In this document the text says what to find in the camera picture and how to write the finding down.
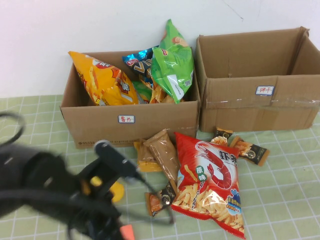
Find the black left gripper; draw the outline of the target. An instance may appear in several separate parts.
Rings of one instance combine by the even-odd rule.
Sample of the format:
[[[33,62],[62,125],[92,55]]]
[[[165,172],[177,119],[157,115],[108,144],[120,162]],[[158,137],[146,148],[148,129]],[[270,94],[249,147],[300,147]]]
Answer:
[[[116,190],[112,190],[120,174],[104,159],[96,159],[72,179],[72,215],[77,222],[86,222],[87,236],[92,240],[123,240],[117,220],[120,213],[114,206]],[[102,229],[96,222],[106,222]]]

